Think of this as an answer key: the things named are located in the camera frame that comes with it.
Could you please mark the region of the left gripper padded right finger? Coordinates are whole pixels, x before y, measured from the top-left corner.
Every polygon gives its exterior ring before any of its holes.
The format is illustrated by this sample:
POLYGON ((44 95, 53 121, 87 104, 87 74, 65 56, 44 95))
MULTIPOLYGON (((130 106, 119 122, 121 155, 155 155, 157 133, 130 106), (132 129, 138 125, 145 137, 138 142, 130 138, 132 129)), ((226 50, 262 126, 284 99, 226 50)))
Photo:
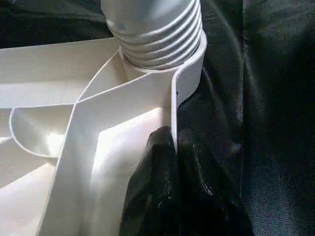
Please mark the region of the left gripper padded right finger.
POLYGON ((233 182, 189 129, 178 133, 185 236, 252 236, 251 220, 233 182))

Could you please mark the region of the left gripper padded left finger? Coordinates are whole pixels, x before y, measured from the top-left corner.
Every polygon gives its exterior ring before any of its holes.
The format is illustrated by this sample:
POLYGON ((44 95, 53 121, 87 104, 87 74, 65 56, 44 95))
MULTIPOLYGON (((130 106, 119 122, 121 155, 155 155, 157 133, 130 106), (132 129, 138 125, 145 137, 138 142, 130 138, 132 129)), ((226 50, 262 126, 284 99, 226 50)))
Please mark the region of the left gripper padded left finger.
POLYGON ((177 236, 180 233, 178 158, 169 126, 149 135, 132 174, 119 228, 121 236, 177 236))

